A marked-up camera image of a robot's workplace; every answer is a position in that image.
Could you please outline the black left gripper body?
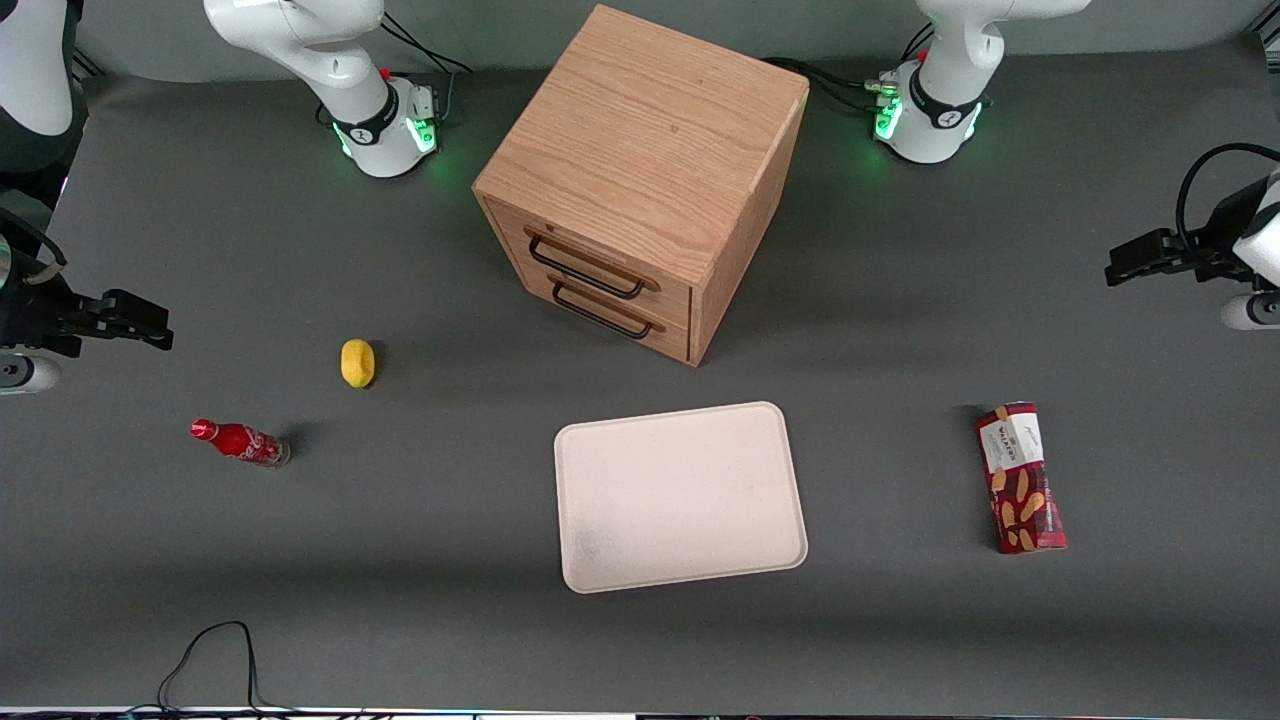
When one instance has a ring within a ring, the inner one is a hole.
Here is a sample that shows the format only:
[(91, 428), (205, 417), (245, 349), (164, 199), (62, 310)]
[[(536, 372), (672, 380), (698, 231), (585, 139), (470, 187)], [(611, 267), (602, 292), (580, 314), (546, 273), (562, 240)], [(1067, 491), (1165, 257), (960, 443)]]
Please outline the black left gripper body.
[(1215, 279), (1235, 281), (1251, 287), (1272, 287), (1258, 272), (1240, 260), (1233, 247), (1244, 234), (1257, 213), (1266, 191), (1266, 182), (1253, 182), (1216, 204), (1206, 223), (1192, 231), (1199, 264), (1194, 269), (1198, 283)]

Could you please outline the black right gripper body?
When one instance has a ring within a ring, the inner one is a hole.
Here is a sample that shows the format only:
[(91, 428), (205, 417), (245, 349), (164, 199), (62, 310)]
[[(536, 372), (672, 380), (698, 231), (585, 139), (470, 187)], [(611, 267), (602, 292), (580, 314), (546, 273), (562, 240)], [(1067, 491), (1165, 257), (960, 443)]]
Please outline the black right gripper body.
[(92, 302), (70, 288), (59, 268), (10, 268), (3, 273), (3, 347), (76, 359), (82, 352), (82, 336), (93, 329)]

